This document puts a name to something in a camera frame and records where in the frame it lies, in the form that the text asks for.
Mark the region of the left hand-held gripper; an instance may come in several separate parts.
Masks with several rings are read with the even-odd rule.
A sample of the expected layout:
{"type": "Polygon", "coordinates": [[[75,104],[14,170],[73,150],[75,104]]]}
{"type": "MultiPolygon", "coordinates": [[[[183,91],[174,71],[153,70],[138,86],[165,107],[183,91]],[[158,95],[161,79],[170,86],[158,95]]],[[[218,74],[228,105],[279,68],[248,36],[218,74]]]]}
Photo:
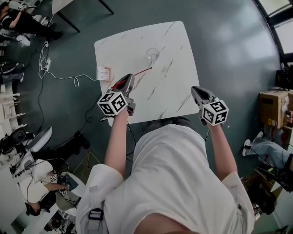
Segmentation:
{"type": "Polygon", "coordinates": [[[129,94],[133,90],[134,75],[127,74],[118,80],[114,86],[106,94],[104,94],[97,102],[97,105],[106,116],[116,116],[123,109],[127,109],[129,116],[132,116],[136,104],[129,94]]]}

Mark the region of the wooden menu card holder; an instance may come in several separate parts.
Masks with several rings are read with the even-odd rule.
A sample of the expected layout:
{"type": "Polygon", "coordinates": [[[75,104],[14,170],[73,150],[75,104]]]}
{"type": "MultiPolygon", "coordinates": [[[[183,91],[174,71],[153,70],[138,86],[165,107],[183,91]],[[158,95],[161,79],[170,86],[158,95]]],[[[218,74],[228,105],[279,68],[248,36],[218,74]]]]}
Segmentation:
{"type": "Polygon", "coordinates": [[[111,68],[109,67],[99,67],[97,66],[97,78],[99,81],[110,81],[111,78],[111,68]]]}

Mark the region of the yellow frame stand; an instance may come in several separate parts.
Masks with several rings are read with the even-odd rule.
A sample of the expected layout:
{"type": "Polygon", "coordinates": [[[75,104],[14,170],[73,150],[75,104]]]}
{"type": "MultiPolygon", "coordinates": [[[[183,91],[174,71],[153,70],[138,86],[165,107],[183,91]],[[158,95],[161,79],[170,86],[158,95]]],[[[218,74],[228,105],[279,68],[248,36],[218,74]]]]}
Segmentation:
{"type": "Polygon", "coordinates": [[[72,174],[86,184],[93,166],[97,164],[100,164],[100,161],[92,151],[89,151],[85,158],[73,170],[72,174]]]}

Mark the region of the cardboard box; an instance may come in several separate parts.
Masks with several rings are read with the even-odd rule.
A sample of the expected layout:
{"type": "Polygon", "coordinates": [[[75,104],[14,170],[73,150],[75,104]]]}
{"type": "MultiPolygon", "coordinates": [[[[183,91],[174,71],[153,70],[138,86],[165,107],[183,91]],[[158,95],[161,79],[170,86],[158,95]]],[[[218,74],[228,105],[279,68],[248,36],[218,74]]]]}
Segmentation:
{"type": "Polygon", "coordinates": [[[259,93],[260,120],[274,128],[293,124],[293,90],[270,90],[259,93]]]}

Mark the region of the white shell chair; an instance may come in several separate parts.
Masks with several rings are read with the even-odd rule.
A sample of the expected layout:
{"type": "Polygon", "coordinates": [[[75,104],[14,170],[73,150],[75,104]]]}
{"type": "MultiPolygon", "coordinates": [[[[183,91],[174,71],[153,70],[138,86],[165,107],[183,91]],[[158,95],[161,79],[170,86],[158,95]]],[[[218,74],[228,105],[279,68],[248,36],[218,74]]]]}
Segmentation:
{"type": "Polygon", "coordinates": [[[26,146],[26,150],[30,152],[38,152],[43,146],[47,144],[52,136],[52,127],[47,127],[41,131],[29,144],[26,146]]]}

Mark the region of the large glass window front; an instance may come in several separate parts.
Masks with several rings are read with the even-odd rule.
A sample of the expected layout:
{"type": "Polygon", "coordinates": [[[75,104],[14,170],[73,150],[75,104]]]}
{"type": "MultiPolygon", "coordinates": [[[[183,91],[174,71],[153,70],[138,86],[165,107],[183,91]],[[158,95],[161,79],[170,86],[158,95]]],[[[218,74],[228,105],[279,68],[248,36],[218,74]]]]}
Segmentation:
{"type": "Polygon", "coordinates": [[[293,62],[293,0],[253,0],[263,15],[281,60],[293,62]]]}

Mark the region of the clear wine glass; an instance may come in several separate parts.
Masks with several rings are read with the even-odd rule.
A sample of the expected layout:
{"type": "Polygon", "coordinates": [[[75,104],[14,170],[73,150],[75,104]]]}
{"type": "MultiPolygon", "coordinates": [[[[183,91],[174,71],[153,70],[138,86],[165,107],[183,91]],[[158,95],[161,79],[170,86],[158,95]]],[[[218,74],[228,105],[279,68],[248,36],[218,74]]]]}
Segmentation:
{"type": "Polygon", "coordinates": [[[150,64],[149,64],[150,67],[154,66],[154,64],[159,58],[159,55],[160,55],[160,52],[156,48],[150,48],[147,50],[146,56],[150,60],[150,64]]]}

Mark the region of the white table black legs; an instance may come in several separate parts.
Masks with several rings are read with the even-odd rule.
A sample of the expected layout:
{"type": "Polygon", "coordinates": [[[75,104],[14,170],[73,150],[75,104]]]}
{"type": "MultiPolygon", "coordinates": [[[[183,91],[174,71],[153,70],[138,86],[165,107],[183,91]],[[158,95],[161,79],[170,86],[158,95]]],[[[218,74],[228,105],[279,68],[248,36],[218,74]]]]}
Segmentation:
{"type": "Polygon", "coordinates": [[[74,24],[76,21],[90,21],[105,18],[114,14],[114,11],[108,6],[104,0],[52,0],[52,14],[59,16],[77,33],[81,31],[74,24]],[[95,14],[100,12],[103,6],[107,13],[100,16],[95,14]]]}

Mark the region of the person's right forearm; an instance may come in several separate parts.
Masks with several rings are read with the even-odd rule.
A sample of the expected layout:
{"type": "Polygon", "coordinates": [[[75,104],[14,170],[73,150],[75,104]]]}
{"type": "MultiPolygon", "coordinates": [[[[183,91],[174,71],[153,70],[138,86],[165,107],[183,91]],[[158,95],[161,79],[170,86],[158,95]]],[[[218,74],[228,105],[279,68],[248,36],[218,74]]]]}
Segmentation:
{"type": "Polygon", "coordinates": [[[207,124],[207,126],[212,138],[217,177],[223,181],[231,173],[238,172],[236,161],[222,127],[211,124],[207,124]]]}

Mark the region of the person's dark trousers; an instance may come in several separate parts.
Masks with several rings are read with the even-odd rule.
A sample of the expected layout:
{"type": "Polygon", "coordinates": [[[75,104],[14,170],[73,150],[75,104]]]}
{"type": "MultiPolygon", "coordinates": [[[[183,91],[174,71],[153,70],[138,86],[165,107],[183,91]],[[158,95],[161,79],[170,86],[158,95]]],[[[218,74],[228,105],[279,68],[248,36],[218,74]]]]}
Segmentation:
{"type": "Polygon", "coordinates": [[[158,120],[147,122],[146,128],[145,130],[143,130],[143,132],[148,133],[169,124],[189,127],[192,130],[196,131],[196,129],[192,126],[188,118],[180,116],[180,117],[171,117],[171,118],[158,119],[158,120]]]}

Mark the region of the person's white shirt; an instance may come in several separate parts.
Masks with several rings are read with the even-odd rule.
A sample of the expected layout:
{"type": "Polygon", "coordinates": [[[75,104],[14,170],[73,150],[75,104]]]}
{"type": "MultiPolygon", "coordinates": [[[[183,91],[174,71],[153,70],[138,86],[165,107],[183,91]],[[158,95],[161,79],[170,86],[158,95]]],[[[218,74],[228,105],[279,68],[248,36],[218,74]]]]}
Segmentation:
{"type": "Polygon", "coordinates": [[[141,137],[128,179],[104,164],[92,168],[76,212],[78,234],[86,234],[89,212],[102,203],[108,234],[133,234],[152,213],[199,234],[250,234],[255,222],[238,174],[220,181],[203,138],[174,124],[141,137]]]}

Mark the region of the black floor bag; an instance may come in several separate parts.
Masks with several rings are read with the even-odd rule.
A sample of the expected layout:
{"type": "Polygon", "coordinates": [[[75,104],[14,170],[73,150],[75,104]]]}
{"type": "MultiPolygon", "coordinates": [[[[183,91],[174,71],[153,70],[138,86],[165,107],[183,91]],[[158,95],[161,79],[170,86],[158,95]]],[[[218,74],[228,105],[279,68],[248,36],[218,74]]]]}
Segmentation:
{"type": "Polygon", "coordinates": [[[80,131],[77,131],[74,134],[73,139],[65,144],[65,148],[72,151],[73,154],[79,154],[81,148],[89,149],[90,143],[80,131]]]}

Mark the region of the white ornate dressing table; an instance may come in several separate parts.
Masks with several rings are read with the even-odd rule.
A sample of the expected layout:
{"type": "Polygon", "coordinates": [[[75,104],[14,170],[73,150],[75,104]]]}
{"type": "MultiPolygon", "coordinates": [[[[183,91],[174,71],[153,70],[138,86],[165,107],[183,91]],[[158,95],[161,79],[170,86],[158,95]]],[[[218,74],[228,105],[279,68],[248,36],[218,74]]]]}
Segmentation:
{"type": "Polygon", "coordinates": [[[0,120],[8,121],[11,131],[19,128],[18,119],[25,115],[25,113],[16,112],[16,107],[20,104],[20,101],[17,101],[17,98],[20,95],[20,93],[0,93],[0,120]]]}

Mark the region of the person's left forearm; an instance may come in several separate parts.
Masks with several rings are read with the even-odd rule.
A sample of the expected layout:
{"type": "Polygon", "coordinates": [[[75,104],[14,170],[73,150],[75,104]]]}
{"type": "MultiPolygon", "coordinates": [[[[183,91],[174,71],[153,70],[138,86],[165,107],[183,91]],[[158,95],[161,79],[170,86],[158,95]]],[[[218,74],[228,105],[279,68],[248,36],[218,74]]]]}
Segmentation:
{"type": "Polygon", "coordinates": [[[125,176],[126,164],[126,132],[128,116],[129,114],[125,108],[114,117],[104,160],[105,165],[117,170],[123,178],[125,176]]]}

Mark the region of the red straw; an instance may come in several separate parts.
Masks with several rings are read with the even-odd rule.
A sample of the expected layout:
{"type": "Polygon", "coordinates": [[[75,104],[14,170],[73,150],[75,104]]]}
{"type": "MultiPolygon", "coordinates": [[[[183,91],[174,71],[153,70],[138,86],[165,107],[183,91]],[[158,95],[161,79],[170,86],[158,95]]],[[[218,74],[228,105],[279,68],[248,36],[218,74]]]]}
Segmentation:
{"type": "MultiPolygon", "coordinates": [[[[145,69],[145,70],[143,70],[143,71],[141,71],[141,72],[138,72],[138,73],[134,74],[133,76],[136,76],[136,75],[138,75],[138,74],[141,74],[141,73],[143,73],[143,72],[146,72],[146,71],[148,71],[148,70],[150,70],[150,69],[152,69],[152,67],[147,68],[147,69],[145,69]]],[[[111,87],[111,89],[113,90],[113,89],[116,88],[118,85],[125,83],[126,81],[124,81],[124,80],[125,80],[125,79],[123,79],[123,80],[120,81],[120,82],[119,82],[119,81],[116,82],[115,85],[113,85],[113,86],[111,87]]]]}

